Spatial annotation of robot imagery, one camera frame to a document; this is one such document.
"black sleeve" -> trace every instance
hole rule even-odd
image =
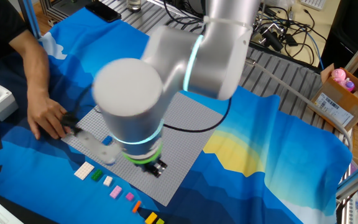
[[[0,40],[9,43],[27,29],[19,13],[8,0],[0,0]]]

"green led ring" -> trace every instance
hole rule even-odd
[[[157,152],[154,154],[154,156],[148,158],[148,159],[145,159],[145,160],[135,160],[135,159],[132,159],[130,158],[127,154],[125,153],[122,153],[122,155],[129,161],[129,162],[132,162],[134,164],[146,164],[146,163],[149,163],[149,162],[152,162],[154,161],[156,158],[158,158],[158,156],[161,154],[161,150],[162,150],[162,143],[160,145],[160,147],[157,149]]]

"black cable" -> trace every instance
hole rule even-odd
[[[164,3],[164,8],[165,8],[165,10],[166,10],[168,16],[171,18],[171,20],[173,20],[173,21],[175,21],[175,22],[177,22],[177,23],[179,23],[179,24],[182,24],[182,25],[190,25],[190,24],[196,24],[196,23],[199,23],[199,22],[202,21],[200,18],[191,17],[191,16],[187,16],[187,17],[188,17],[189,19],[194,19],[195,21],[190,21],[190,22],[182,22],[182,21],[179,21],[179,18],[178,18],[178,19],[177,19],[177,18],[174,18],[174,17],[171,15],[170,11],[168,10],[167,0],[163,0],[163,3]]]
[[[84,98],[85,94],[91,89],[92,87],[92,84],[90,84],[89,86],[87,86],[79,95],[79,97],[77,98],[77,100],[75,101],[75,106],[74,106],[74,110],[73,110],[73,113],[70,113],[68,115],[70,115],[69,118],[73,119],[76,117],[76,114],[77,112],[80,110],[80,103],[82,101],[82,99]],[[170,126],[168,124],[164,124],[164,127],[166,128],[170,128],[170,129],[173,129],[173,130],[176,130],[176,131],[181,131],[181,132],[187,132],[187,133],[203,133],[203,132],[206,132],[206,131],[210,131],[216,127],[218,127],[227,117],[227,115],[229,114],[229,111],[230,111],[230,107],[231,107],[231,98],[229,99],[229,104],[227,106],[227,110],[226,110],[226,113],[224,114],[224,116],[222,117],[222,119],[216,123],[214,126],[212,127],[209,127],[209,128],[206,128],[206,129],[201,129],[201,130],[187,130],[187,129],[182,129],[182,128],[177,128],[177,127],[173,127],[173,126]],[[95,112],[97,113],[101,113],[100,111],[97,111],[96,108],[93,108],[95,110]]]
[[[288,53],[288,50],[287,50],[287,45],[288,45],[288,43],[286,43],[286,42],[284,43],[284,42],[283,42],[283,44],[285,44],[285,45],[284,45],[285,53],[287,53],[288,56],[292,57],[292,56],[290,55],[290,53]],[[312,58],[310,65],[313,65],[313,64],[314,64],[314,60],[315,60],[313,49],[312,49],[312,48],[310,47],[310,45],[308,45],[308,44],[300,44],[300,45],[305,45],[305,46],[307,46],[307,47],[310,49],[311,58]]]
[[[313,25],[311,26],[311,28],[313,29],[313,28],[314,28],[314,25],[316,25],[316,23],[314,22],[313,16],[311,16],[311,14],[309,13],[309,11],[307,11],[306,9],[303,9],[303,11],[304,11],[305,13],[307,13],[307,14],[310,16],[310,19],[313,21]]]
[[[205,34],[205,27],[206,27],[206,26],[203,26],[203,31],[201,31],[201,35],[204,35],[204,34]]]
[[[307,24],[303,24],[303,23],[300,23],[300,22],[296,22],[296,21],[291,21],[293,23],[293,25],[296,25],[298,27],[302,27],[302,28],[305,28],[308,27]],[[308,27],[310,29],[310,31],[308,32],[311,32],[313,31],[315,34],[317,34],[318,36],[320,36],[321,38],[323,38],[325,41],[327,41],[327,38],[323,37],[320,33],[316,32],[312,27]]]
[[[170,20],[169,20],[168,22],[166,22],[164,25],[165,25],[165,26],[169,26],[169,24],[171,24],[172,22],[173,22],[173,20],[170,19]]]
[[[271,21],[271,19],[262,19],[263,21]],[[277,21],[277,22],[265,22],[264,24],[277,24],[277,23],[279,23],[279,24],[281,24],[281,25],[283,25],[283,26],[287,26],[286,24],[284,24],[282,21]],[[288,29],[291,29],[291,30],[296,30],[296,31],[299,31],[299,30],[301,30],[301,29],[306,29],[307,30],[307,28],[311,28],[308,24],[301,24],[301,25],[303,25],[303,26],[301,26],[300,24],[290,24],[291,26],[293,26],[293,25],[297,25],[298,27],[300,27],[299,29],[295,29],[295,28],[292,28],[292,27],[288,27]]]
[[[77,116],[78,111],[80,110],[81,106],[80,103],[82,101],[82,99],[84,98],[84,96],[86,95],[86,93],[92,88],[92,84],[89,84],[87,87],[85,87],[85,89],[80,93],[80,95],[78,96],[77,100],[75,101],[74,104],[74,110],[73,110],[73,115]]]
[[[198,13],[197,11],[194,10],[194,8],[191,6],[191,4],[190,4],[189,1],[187,1],[187,2],[184,1],[184,2],[183,2],[183,5],[184,5],[185,9],[186,9],[186,6],[187,6],[188,10],[189,10],[190,13],[192,13],[193,15],[195,15],[195,16],[197,16],[197,17],[200,17],[200,18],[203,17],[202,13]]]
[[[303,39],[303,44],[302,44],[301,49],[300,49],[295,55],[293,55],[292,57],[296,57],[296,56],[303,50],[303,47],[305,46],[306,38],[307,38],[307,37],[308,37],[308,32],[306,31],[306,32],[305,32],[305,38]]]
[[[299,29],[297,29],[297,30],[292,34],[292,36],[301,34],[301,33],[303,33],[303,32],[309,32],[310,30],[308,30],[307,28],[310,28],[310,27],[299,27]]]
[[[93,105],[84,105],[84,106],[92,107],[92,109],[93,109],[95,112],[97,112],[97,113],[102,113],[102,112],[98,111],[98,110],[96,109],[96,107],[93,106]]]
[[[266,6],[266,8],[268,8],[268,9],[281,9],[281,10],[283,10],[283,11],[285,12],[285,14],[287,15],[287,19],[290,18],[290,16],[288,15],[288,11],[287,11],[286,9],[282,8],[282,7]]]
[[[337,211],[341,211],[346,204],[350,201],[350,199],[352,199],[352,197],[357,193],[357,191],[355,191],[353,194],[351,194],[350,196],[348,196],[348,198],[345,200],[344,203],[341,202],[341,204],[338,206],[338,208],[336,209]]]
[[[185,30],[187,26],[188,26],[188,24],[183,25],[183,26],[180,28],[180,30]]]
[[[203,26],[196,26],[196,27],[194,27],[194,28],[192,28],[191,30],[190,30],[190,32],[194,32],[195,30],[198,30],[198,29],[200,29],[200,28],[202,28]]]
[[[210,130],[218,127],[226,119],[227,115],[229,114],[230,107],[231,107],[231,98],[229,99],[229,104],[227,106],[226,113],[223,115],[222,119],[218,123],[216,123],[214,126],[211,126],[209,128],[206,128],[206,129],[188,130],[188,129],[173,127],[173,126],[170,126],[168,124],[164,124],[164,127],[172,129],[172,130],[176,130],[176,131],[186,132],[186,133],[203,133],[203,132],[207,132],[207,131],[210,131]]]

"green lego brick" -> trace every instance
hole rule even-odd
[[[164,223],[165,222],[161,218],[159,218],[158,221],[155,224],[164,224]]]
[[[97,169],[91,178],[92,180],[97,181],[102,175],[103,175],[102,171]]]

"gray lego baseplate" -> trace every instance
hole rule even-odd
[[[179,128],[204,129],[213,126],[221,118],[221,114],[177,93],[165,113],[164,120],[165,124]],[[78,123],[78,126],[92,133],[99,141],[109,135],[109,129],[103,117],[95,110],[91,110]],[[167,206],[213,132],[214,130],[205,133],[184,133],[163,128],[161,160],[168,167],[159,178],[142,172],[140,167],[136,167],[122,155],[117,158],[113,166],[107,166],[92,155],[74,136],[67,136],[62,140],[128,181],[152,199]]]

